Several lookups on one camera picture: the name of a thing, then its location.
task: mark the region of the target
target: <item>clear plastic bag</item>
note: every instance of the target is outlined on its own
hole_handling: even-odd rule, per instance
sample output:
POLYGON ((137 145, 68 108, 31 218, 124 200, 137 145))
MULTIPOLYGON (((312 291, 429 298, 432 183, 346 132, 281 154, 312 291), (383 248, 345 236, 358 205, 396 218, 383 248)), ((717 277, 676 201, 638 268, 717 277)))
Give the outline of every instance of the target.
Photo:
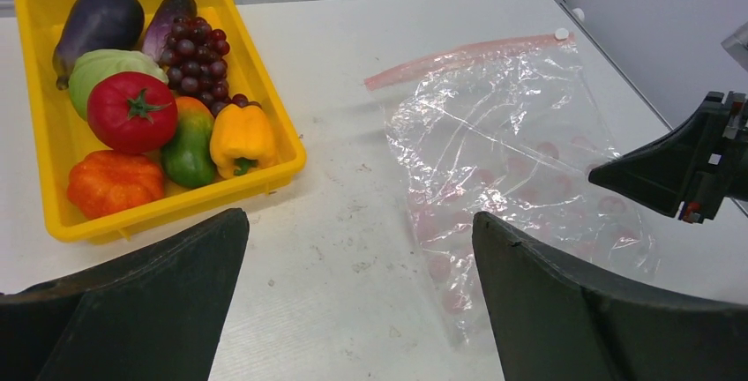
POLYGON ((490 329, 471 246, 478 211, 615 273, 654 276, 655 243, 637 206, 587 182, 617 154, 573 36, 468 45, 366 86, 384 106, 413 236, 459 343, 490 329))

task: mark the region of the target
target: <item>eggplant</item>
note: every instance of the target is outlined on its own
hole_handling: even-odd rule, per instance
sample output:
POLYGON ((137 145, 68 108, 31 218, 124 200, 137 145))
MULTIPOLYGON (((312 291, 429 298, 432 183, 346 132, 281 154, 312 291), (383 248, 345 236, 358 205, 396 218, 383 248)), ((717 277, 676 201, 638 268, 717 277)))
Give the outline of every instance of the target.
POLYGON ((75 61, 86 52, 135 48, 145 23, 138 0, 76 0, 52 56, 57 88, 68 88, 75 61))
POLYGON ((140 51, 159 62, 161 53, 166 48, 166 38, 171 33, 174 19, 178 17, 193 19, 197 16, 198 4, 195 0, 163 0, 146 29, 146 37, 143 39, 143 48, 140 51))

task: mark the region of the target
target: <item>green mango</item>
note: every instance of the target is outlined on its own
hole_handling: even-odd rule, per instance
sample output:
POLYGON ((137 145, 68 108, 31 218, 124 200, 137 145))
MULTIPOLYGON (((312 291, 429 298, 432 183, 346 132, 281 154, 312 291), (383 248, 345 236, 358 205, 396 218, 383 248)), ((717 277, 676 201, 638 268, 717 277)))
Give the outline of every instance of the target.
POLYGON ((210 156, 213 115, 197 99, 176 99, 179 122, 174 137, 161 148, 161 166, 173 182, 196 189, 212 183, 216 167, 210 156))

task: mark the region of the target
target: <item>yellow bell pepper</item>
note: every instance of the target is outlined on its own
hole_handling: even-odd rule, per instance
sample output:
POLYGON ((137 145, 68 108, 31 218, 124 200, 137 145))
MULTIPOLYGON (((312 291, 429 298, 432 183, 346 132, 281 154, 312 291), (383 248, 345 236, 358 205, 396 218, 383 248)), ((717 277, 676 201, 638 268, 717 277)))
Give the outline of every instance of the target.
POLYGON ((250 168, 278 163, 273 129, 259 105, 231 104, 215 118, 210 142, 211 159, 225 179, 243 176, 250 168))

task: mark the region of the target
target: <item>ziplock bag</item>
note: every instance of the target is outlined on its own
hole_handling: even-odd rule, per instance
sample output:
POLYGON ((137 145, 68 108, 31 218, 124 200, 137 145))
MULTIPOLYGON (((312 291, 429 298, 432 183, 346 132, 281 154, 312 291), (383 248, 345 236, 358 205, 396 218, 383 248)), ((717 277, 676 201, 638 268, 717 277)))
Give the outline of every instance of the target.
POLYGON ((471 246, 478 211, 614 273, 654 276, 655 242, 637 206, 587 182, 617 154, 573 36, 472 44, 366 86, 385 109, 413 237, 457 343, 490 330, 471 246))

